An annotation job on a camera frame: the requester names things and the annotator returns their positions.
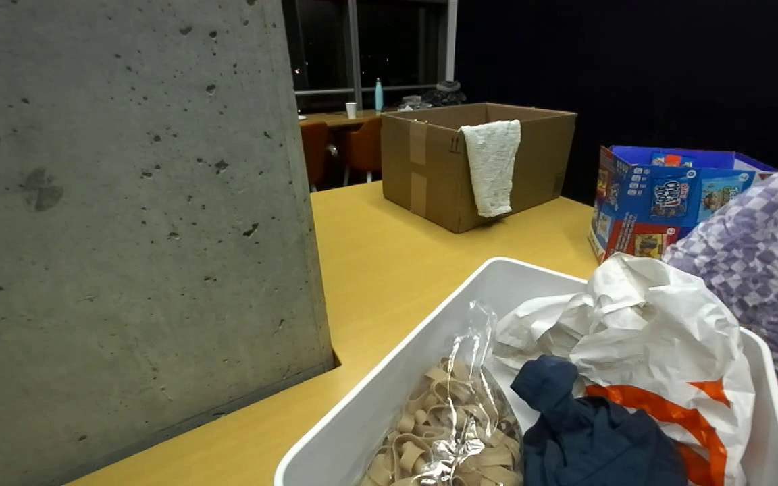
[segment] clear plastic bag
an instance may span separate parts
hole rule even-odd
[[[469,305],[464,336],[426,371],[360,486],[519,486],[519,421],[483,362],[493,313]]]

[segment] chair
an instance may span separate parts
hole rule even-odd
[[[366,182],[380,177],[380,119],[365,119],[356,129],[339,139],[338,154],[346,174],[360,174]]]
[[[307,121],[299,124],[302,129],[302,152],[304,152],[304,169],[307,169],[307,188],[318,190],[323,174],[326,174],[326,154],[330,154],[330,124],[323,121]]]

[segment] concrete pillar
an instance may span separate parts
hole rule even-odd
[[[0,0],[0,485],[333,367],[275,0]]]

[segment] white plastic bag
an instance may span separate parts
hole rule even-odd
[[[753,385],[741,325],[700,279],[614,255],[581,296],[528,300],[493,339],[496,362],[514,371],[568,356],[582,395],[654,417],[693,485],[746,485]]]

